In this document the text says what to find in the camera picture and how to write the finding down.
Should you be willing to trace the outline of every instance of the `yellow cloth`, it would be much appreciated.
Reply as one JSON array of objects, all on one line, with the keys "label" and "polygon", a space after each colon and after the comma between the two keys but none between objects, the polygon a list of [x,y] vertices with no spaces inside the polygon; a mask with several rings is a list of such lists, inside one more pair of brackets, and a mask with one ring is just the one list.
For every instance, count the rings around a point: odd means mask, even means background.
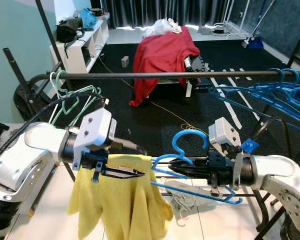
[{"label": "yellow cloth", "polygon": [[100,216],[109,240],[163,239],[173,210],[150,183],[156,181],[150,157],[113,154],[107,166],[128,167],[145,175],[128,179],[100,175],[95,184],[91,182],[94,170],[81,168],[68,206],[68,214],[79,212],[79,239],[93,231]]}]

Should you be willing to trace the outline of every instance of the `blue bag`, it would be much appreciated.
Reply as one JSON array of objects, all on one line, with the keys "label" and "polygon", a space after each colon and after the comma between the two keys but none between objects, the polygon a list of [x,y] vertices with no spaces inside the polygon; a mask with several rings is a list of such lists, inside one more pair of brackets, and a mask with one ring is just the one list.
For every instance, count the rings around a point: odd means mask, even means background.
[{"label": "blue bag", "polygon": [[80,13],[80,18],[82,18],[83,28],[90,29],[93,28],[97,23],[97,18],[88,10],[88,8],[82,9]]}]

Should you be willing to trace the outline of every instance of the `light green wall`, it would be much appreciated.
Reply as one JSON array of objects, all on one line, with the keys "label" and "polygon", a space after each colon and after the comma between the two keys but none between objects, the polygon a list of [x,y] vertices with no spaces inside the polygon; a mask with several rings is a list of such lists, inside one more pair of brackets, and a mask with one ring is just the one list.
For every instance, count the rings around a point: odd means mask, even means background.
[{"label": "light green wall", "polygon": [[91,1],[90,0],[72,0],[74,3],[74,7],[77,10],[91,8]]},{"label": "light green wall", "polygon": [[[56,25],[52,12],[45,13],[51,27]],[[23,122],[13,102],[18,86],[2,49],[10,48],[26,80],[51,70],[53,62],[49,38],[36,7],[14,0],[0,0],[0,121]]]}]

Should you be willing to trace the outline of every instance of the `red cloth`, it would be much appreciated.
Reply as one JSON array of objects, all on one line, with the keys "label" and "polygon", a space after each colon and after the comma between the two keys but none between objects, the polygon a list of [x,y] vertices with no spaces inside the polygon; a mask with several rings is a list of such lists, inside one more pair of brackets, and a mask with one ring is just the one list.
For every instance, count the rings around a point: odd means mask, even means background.
[{"label": "red cloth", "polygon": [[[168,32],[164,35],[146,37],[136,50],[133,61],[134,73],[172,73],[185,72],[185,58],[198,56],[199,49],[194,45],[187,27],[182,26],[182,33]],[[135,79],[133,92],[135,100],[130,105],[138,107],[155,89],[159,78]],[[186,87],[186,80],[179,79]]]}]

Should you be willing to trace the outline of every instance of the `black bag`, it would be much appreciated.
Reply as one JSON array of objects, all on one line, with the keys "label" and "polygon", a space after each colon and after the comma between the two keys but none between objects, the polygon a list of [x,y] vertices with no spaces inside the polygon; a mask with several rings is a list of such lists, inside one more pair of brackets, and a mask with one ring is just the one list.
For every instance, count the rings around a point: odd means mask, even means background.
[{"label": "black bag", "polygon": [[68,58],[67,48],[70,47],[76,40],[82,38],[85,34],[83,28],[82,18],[69,18],[67,20],[61,21],[58,26],[56,26],[56,40],[64,43],[64,52],[66,58]]}]

